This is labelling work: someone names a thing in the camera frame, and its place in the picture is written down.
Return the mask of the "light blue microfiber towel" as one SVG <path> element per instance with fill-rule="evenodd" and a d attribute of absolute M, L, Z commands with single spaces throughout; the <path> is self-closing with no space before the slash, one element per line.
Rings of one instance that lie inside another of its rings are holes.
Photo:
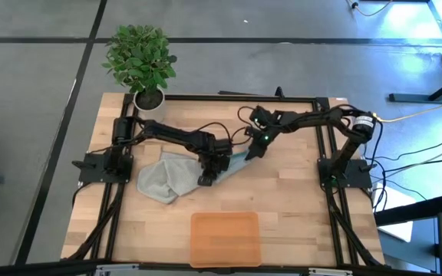
<path fill-rule="evenodd" d="M 248 166 L 251 163 L 251 160 L 246 160 L 248 153 L 249 151 L 245 150 L 243 152 L 233 154 L 230 158 L 228 169 L 226 171 L 222 171 L 218 175 L 214 184 L 220 184 L 223 180 L 228 179 L 230 176 Z"/>

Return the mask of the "translucent orange plastic basket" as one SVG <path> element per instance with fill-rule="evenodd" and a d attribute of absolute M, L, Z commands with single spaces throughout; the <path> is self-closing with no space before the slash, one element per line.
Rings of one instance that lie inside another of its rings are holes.
<path fill-rule="evenodd" d="M 262 264 L 255 212 L 198 212 L 190 219 L 190 265 L 194 268 L 258 267 Z"/>

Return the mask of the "grey waffle microfiber towel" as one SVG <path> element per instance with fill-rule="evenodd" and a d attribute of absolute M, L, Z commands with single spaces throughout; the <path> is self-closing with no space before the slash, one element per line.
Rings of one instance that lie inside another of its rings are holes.
<path fill-rule="evenodd" d="M 201 174 L 202 168 L 196 159 L 162 152 L 158 162 L 139 171 L 137 190 L 158 202 L 170 204 L 197 189 Z"/>

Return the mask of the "black aluminium table frame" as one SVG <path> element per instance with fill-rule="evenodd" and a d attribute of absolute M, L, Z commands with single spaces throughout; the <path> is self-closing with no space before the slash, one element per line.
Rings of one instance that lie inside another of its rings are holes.
<path fill-rule="evenodd" d="M 125 94 L 105 93 L 94 125 L 89 150 L 106 147 L 112 124 L 121 115 Z M 230 132 L 243 127 L 237 110 L 257 104 L 268 110 L 302 113 L 323 106 L 348 103 L 345 98 L 220 95 L 168 95 L 165 124 L 191 131 L 212 121 L 226 125 Z M 183 147 L 149 140 L 132 149 L 133 178 L 124 186 L 111 260 L 139 264 L 140 268 L 189 270 L 192 214 L 212 212 L 257 212 L 262 266 L 211 269 L 215 273 L 265 272 L 301 273 L 304 268 L 335 268 L 332 227 L 328 205 L 317 170 L 317 159 L 328 157 L 345 143 L 345 137 L 322 127 L 281 135 L 263 159 L 253 163 L 219 186 L 203 187 L 164 205 L 136 189 L 140 169 L 155 163 L 162 151 L 195 156 Z M 76 198 L 61 257 L 74 254 L 97 224 L 104 196 L 104 184 L 93 183 Z M 366 249 L 384 263 L 370 200 L 359 189 L 346 189 L 352 227 Z"/>

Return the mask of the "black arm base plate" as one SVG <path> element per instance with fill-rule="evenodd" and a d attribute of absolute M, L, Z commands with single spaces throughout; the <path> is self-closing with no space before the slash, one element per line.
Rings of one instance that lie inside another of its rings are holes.
<path fill-rule="evenodd" d="M 363 188 L 372 187 L 368 164 L 362 159 L 337 161 L 319 159 L 317 162 L 320 183 L 332 188 Z"/>
<path fill-rule="evenodd" d="M 80 170 L 80 182 L 129 182 L 134 157 L 119 153 L 87 153 L 83 161 L 71 163 Z"/>

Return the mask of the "black desk beam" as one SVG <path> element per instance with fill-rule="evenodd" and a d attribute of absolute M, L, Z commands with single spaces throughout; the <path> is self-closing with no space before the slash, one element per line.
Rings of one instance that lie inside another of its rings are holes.
<path fill-rule="evenodd" d="M 442 196 L 376 212 L 374 219 L 377 226 L 383 226 L 428 219 L 439 213 L 442 213 Z"/>

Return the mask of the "white board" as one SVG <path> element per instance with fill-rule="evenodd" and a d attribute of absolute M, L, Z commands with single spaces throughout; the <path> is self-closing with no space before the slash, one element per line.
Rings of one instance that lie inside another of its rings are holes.
<path fill-rule="evenodd" d="M 376 189 L 373 191 L 373 211 L 374 213 L 384 210 L 401 207 L 404 205 L 411 205 L 416 202 L 413 197 L 405 195 L 395 189 L 386 187 L 379 182 Z M 378 230 L 393 236 L 403 242 L 410 242 L 412 237 L 413 222 L 402 222 L 394 225 L 379 226 Z"/>

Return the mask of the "green plant in white pot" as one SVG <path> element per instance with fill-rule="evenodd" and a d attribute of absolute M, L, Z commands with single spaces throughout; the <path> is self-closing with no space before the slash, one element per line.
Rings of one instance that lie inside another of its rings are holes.
<path fill-rule="evenodd" d="M 144 120 L 161 122 L 167 113 L 167 80 L 175 78 L 169 40 L 162 28 L 152 25 L 120 25 L 106 43 L 101 64 L 116 84 L 128 89 L 132 103 Z"/>

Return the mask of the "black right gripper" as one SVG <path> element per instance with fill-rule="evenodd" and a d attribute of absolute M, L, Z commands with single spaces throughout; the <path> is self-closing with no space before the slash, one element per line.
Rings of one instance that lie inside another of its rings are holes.
<path fill-rule="evenodd" d="M 249 120 L 245 135 L 249 138 L 250 144 L 245 160 L 264 157 L 268 145 L 280 134 L 281 130 L 281 126 L 277 124 L 277 115 L 261 106 L 252 108 Z"/>

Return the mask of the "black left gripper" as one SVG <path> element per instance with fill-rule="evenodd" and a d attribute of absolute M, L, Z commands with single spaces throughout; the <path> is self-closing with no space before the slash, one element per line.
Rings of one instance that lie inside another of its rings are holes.
<path fill-rule="evenodd" d="M 229 139 L 212 140 L 199 151 L 199 161 L 203 169 L 202 175 L 197 180 L 198 186 L 212 186 L 214 176 L 226 171 L 231 156 L 233 145 Z"/>

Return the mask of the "black gantry bar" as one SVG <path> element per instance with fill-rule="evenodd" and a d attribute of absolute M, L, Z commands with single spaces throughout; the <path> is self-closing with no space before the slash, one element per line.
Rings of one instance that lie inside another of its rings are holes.
<path fill-rule="evenodd" d="M 442 274 L 404 271 L 387 266 L 339 265 L 335 268 L 258 266 L 234 268 L 193 268 L 188 264 L 122 263 L 105 259 L 63 260 L 36 264 L 0 266 L 0 276 L 78 276 L 105 275 L 112 271 L 188 271 L 229 275 L 235 273 L 301 274 L 302 276 L 442 276 Z"/>

